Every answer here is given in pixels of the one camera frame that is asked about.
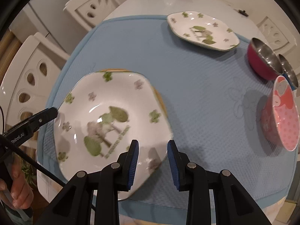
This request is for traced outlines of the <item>person's left hand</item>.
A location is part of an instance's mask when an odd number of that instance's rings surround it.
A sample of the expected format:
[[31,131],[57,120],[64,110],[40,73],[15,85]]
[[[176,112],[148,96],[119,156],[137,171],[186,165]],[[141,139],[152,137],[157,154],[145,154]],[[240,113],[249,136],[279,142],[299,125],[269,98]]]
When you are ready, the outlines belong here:
[[7,185],[3,180],[1,180],[1,200],[11,209],[27,209],[31,206],[34,195],[21,170],[21,163],[18,157],[15,157],[11,168],[13,179],[11,188],[12,201],[10,202],[3,193],[7,188]]

